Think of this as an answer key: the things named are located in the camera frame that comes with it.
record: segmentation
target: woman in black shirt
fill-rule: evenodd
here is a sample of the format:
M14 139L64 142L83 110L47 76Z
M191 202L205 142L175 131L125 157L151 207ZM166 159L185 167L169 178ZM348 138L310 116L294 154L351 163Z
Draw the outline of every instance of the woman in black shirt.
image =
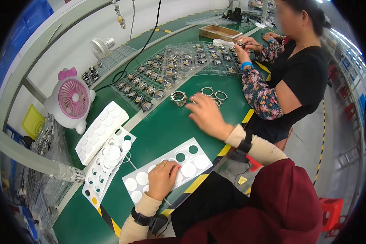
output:
M322 9L315 0L276 0L277 17L290 41L282 46L270 39L269 47L235 45L242 64L243 92L255 110L248 129L254 134L277 143L288 137L292 125L313 113L324 97L327 85L327 64L320 45L325 22ZM242 42L258 43L252 37ZM249 50L256 60L273 63L271 81L266 82L253 67Z

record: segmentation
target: fan grille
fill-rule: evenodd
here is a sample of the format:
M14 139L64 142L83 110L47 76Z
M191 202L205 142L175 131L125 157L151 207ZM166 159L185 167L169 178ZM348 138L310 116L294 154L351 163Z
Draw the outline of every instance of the fan grille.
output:
M71 119L80 119L88 110L88 93L78 80L65 81L59 90L59 105Z

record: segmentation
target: fan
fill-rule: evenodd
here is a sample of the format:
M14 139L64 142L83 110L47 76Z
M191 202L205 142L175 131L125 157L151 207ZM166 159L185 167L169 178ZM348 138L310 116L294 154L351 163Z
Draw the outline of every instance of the fan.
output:
M89 47L97 59L104 58L110 52L113 46L115 46L115 41L112 38L108 38L107 41L102 41L100 38L95 38L89 42Z
M77 76L75 68L63 69L58 78L59 82L46 99L44 108L59 124L83 134L87 126L85 119L96 93Z

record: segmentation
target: neck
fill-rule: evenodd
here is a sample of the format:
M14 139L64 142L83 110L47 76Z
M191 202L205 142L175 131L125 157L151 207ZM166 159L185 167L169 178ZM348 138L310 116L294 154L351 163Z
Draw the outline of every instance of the neck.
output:
M320 45L320 41L313 31L307 31L294 40L298 48L302 48L303 46Z

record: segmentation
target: black pants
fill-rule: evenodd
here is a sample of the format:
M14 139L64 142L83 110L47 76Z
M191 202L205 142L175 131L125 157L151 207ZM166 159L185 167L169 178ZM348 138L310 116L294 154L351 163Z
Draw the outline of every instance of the black pants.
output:
M280 130L269 125L269 123L266 123L265 120L259 118L258 115L254 113L249 120L248 125L245 127L245 130L251 130L254 135L275 144L289 136L290 128L287 130Z
M198 221L247 206L249 198L216 172L211 172L202 184L171 213L176 237Z

